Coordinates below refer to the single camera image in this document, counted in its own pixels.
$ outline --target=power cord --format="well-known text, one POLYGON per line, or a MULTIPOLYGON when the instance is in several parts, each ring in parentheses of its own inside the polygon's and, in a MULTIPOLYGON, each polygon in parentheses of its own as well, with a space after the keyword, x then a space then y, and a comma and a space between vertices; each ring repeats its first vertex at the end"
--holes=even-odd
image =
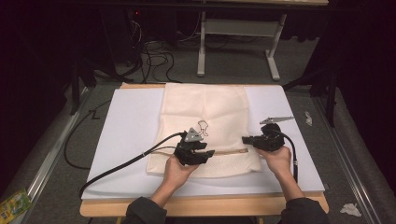
POLYGON ((166 52, 166 51, 165 52, 158 51, 158 49, 163 47, 163 42, 161 42, 161 45, 158 48, 156 48, 155 50, 151 50, 153 52, 149 52, 148 46, 149 46, 150 43, 153 43, 153 42, 148 42, 146 44, 146 46, 145 46, 145 50, 146 51, 144 52, 145 54, 148 55, 148 58, 146 59, 146 64, 148 65, 148 73, 147 73, 147 75, 144 78, 144 82, 147 83, 147 78, 149 76, 149 70, 150 70, 151 67, 153 67, 153 72, 152 73, 153 73, 153 77, 154 77, 155 80, 157 80, 159 82, 182 83, 181 81, 178 81, 178 80, 175 80, 175 79, 172 79, 172 78, 169 77, 169 72, 172 70, 172 68, 175 65, 175 58, 174 58, 173 54, 170 53, 170 52, 166 52), (159 63, 154 64, 153 63, 153 59, 163 59, 163 60, 161 62, 159 62, 159 63), (157 69, 160 66, 168 64, 169 62, 171 63, 171 66, 168 67, 166 69, 166 72, 165 72, 165 76, 166 76, 167 80, 158 79, 157 76, 156 76, 157 69))
POLYGON ((192 31, 192 33, 191 33, 191 35, 189 37, 184 38, 184 39, 179 39, 177 42, 181 43, 181 42, 184 42, 186 40, 194 39, 195 37, 199 36, 199 35, 196 34, 196 32, 198 31, 198 27, 199 27, 200 21, 201 21, 201 12, 198 12, 198 19, 197 19, 197 22, 195 24, 194 31, 192 31))
POLYGON ((131 160, 129 160, 129 161, 127 161, 127 162, 125 162, 125 163, 123 163, 123 164, 117 166, 117 167, 114 167, 114 168, 111 169, 111 170, 108 170, 108 171, 106 171, 106 172, 104 172, 104 173, 102 173, 102 174, 100 174, 100 175, 94 177, 93 179, 91 179, 90 181, 88 181, 86 184, 84 184, 84 185, 79 189, 79 191, 78 191, 78 197, 81 199, 82 193, 84 192, 84 190, 85 190, 89 185, 91 185, 92 183, 94 183, 94 182, 96 182, 97 180, 99 180, 99 179, 101 179, 101 178, 103 178, 103 177, 105 177, 105 176, 107 176, 107 175, 110 175, 110 174, 112 174, 112 173, 114 173, 114 172, 116 172, 116 171, 118 171, 118 170, 120 170, 120 169, 123 169, 123 168, 125 168, 125 167, 131 165, 132 163, 134 163, 134 162, 136 162, 136 161, 139 161, 140 159, 146 157, 146 156, 147 156, 148 154, 150 154, 151 152, 160 149, 160 148, 157 148, 157 147, 160 146, 162 143, 166 142, 167 140, 169 140, 169 139, 171 139, 171 138, 173 138, 173 137, 181 136, 182 134, 183 134, 183 133, 174 133, 174 134, 171 134, 171 135, 167 136, 166 138, 164 138, 164 139, 163 139, 161 142, 159 142, 157 145, 155 145, 154 147, 151 147, 149 150, 143 152, 143 153, 140 154, 139 156, 137 156, 137 157, 135 157, 135 158, 133 158, 133 159, 131 159, 131 160))
POLYGON ((210 46, 208 46, 207 44, 205 44, 205 47, 206 48, 208 48, 208 49, 222 49, 222 48, 224 48, 225 46, 227 46, 227 44, 230 42, 230 37, 224 37, 225 38, 225 43, 223 43, 221 46, 219 46, 219 47, 210 47, 210 46))
POLYGON ((84 166, 79 166, 79 165, 75 165, 73 162, 71 162, 68 158, 67 158, 67 146, 69 144, 70 138, 72 137, 72 135, 74 134, 74 132, 76 131, 76 129, 79 127, 79 125, 81 125, 81 123, 92 113, 95 113, 97 109, 99 109, 100 107, 102 107, 103 105, 108 104, 109 102, 111 102, 111 100, 105 101, 104 103, 100 104, 99 106, 97 106, 96 108, 89 110, 89 113, 87 115, 85 115, 80 121, 79 123, 72 129, 72 131, 69 133, 69 135, 67 135, 67 138, 64 142, 64 159, 66 160, 67 164, 69 164, 70 166, 80 169, 80 170, 90 170, 91 167, 84 167, 84 166))
POLYGON ((147 72, 146 75, 144 75, 144 73, 143 73, 142 84, 146 84, 146 83, 147 83, 147 79, 148 79, 148 77, 149 77, 149 71, 150 71, 150 69, 151 69, 151 57, 150 57, 149 51, 148 51, 148 44, 149 44, 149 43, 146 43, 146 44, 145 44, 145 50, 146 50, 146 52, 143 52, 143 51, 142 51, 142 53, 145 53, 145 54, 148 55, 147 60, 149 61, 149 63, 146 61, 146 64, 148 64, 148 72, 147 72))

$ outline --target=cable on floor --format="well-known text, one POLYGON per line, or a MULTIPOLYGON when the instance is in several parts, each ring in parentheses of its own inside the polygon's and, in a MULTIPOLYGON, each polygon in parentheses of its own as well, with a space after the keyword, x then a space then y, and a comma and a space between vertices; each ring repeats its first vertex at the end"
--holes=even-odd
POLYGON ((67 158, 67 146, 69 144, 70 138, 73 136, 73 134, 75 133, 76 129, 81 125, 81 123, 90 115, 90 114, 94 114, 96 113, 96 110, 99 109, 100 107, 102 107, 103 105, 108 104, 109 102, 111 102, 111 100, 105 101, 104 103, 100 104, 99 106, 97 106, 96 108, 89 110, 89 113, 86 114, 80 121, 79 123, 72 129, 72 131, 70 131, 69 135, 67 135, 67 138, 64 142, 64 159, 66 160, 66 163, 69 164, 70 166, 76 168, 76 169, 80 169, 80 170, 90 170, 91 167, 84 167, 84 166, 80 166, 80 165, 75 165, 73 162, 71 162, 68 158, 67 158))
POLYGON ((158 43, 158 41, 148 42, 145 46, 145 51, 143 52, 144 54, 148 55, 148 58, 146 59, 146 64, 148 65, 148 72, 144 78, 144 82, 147 83, 147 78, 149 76, 149 70, 151 67, 153 67, 152 73, 153 73, 153 77, 156 81, 182 83, 179 80, 175 80, 175 79, 172 79, 169 77, 169 72, 172 70, 172 68, 175 65, 175 58, 174 58, 173 54, 170 52, 167 52, 167 51, 159 51, 159 49, 161 49, 163 47, 162 41, 160 42, 161 45, 158 48, 149 50, 149 44, 152 44, 152 43, 158 43), (162 61, 159 63, 153 62, 154 60, 158 60, 158 59, 161 59, 162 61), (167 80, 161 80, 157 77, 156 71, 159 67, 167 65, 168 63, 171 63, 171 66, 168 67, 165 71, 165 76, 166 76, 167 80))

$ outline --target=dark sleeve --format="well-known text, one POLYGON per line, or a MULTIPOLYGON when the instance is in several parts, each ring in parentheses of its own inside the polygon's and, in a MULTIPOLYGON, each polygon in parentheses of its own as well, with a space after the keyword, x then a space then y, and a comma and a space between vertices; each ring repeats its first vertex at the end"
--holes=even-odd
POLYGON ((330 224, 320 204, 308 198, 288 201, 281 216, 282 224, 330 224))
POLYGON ((122 224, 163 224, 166 210, 150 199, 140 197, 128 205, 122 224))

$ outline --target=hand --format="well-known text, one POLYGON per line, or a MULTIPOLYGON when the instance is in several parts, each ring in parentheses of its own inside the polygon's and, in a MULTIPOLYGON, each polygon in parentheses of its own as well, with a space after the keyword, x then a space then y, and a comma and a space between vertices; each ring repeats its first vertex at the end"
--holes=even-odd
POLYGON ((165 165, 165 174, 163 185, 178 189, 186 183, 190 174, 198 168, 199 165, 183 166, 175 155, 171 155, 165 165))
POLYGON ((257 152, 267 160, 268 167, 276 175, 276 177, 291 173, 291 153, 288 147, 283 146, 273 152, 257 149, 257 152))
POLYGON ((283 146, 273 152, 257 149, 257 152, 267 160, 268 167, 279 181, 286 202, 304 197, 303 192, 297 185, 290 171, 291 153, 288 147, 283 146))
POLYGON ((163 182, 151 196, 151 200, 164 207, 169 198, 177 189, 186 183, 190 174, 198 168, 199 165, 183 166, 175 155, 171 155, 166 161, 165 174, 163 182))

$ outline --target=cream cloth bag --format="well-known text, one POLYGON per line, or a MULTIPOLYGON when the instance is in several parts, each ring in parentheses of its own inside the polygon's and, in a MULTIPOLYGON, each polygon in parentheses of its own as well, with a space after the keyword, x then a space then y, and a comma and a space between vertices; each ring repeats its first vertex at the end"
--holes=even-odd
MULTIPOLYGON (((248 98, 243 87, 166 84, 156 143, 190 127, 207 143, 206 149, 199 151, 216 150, 191 176, 224 177, 262 170, 260 156, 242 143, 241 137, 248 136, 248 98)), ((180 139, 174 137, 161 147, 175 147, 180 139)), ((147 172, 163 174, 174 151, 166 148, 151 153, 147 172)))

